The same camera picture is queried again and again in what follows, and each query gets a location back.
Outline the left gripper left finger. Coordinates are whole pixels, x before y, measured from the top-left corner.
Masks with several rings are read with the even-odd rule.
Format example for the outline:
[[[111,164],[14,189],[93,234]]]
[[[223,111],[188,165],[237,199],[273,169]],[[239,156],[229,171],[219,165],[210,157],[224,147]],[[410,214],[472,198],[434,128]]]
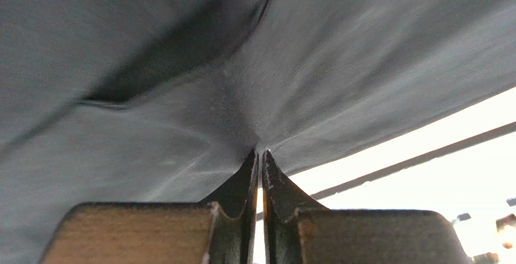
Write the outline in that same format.
[[[87,202],[59,222],[41,263],[251,263],[259,157],[196,203]]]

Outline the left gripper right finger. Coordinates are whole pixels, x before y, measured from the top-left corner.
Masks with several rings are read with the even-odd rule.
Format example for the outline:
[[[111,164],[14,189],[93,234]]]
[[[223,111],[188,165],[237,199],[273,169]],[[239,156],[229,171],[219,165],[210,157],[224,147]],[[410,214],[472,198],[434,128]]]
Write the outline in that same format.
[[[332,210],[262,157],[268,263],[469,263],[452,225],[427,210]]]

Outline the black t shirt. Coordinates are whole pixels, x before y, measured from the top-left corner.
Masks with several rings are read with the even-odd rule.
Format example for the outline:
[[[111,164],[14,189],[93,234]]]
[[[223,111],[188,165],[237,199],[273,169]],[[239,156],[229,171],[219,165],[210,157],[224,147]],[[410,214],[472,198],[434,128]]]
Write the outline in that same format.
[[[1,262],[82,202],[195,202],[515,86],[515,0],[1,0]]]

